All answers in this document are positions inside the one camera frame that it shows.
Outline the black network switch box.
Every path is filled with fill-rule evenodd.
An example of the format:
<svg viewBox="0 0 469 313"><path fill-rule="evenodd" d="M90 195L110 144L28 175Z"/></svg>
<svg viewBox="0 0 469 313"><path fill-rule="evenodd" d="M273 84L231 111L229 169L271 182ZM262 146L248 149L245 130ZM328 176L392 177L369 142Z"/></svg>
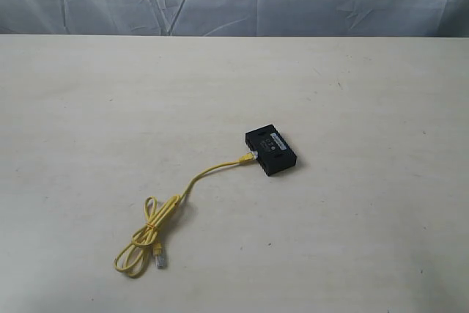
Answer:
<svg viewBox="0 0 469 313"><path fill-rule="evenodd" d="M245 143L268 177L296 165L296 154L272 124L247 132Z"/></svg>

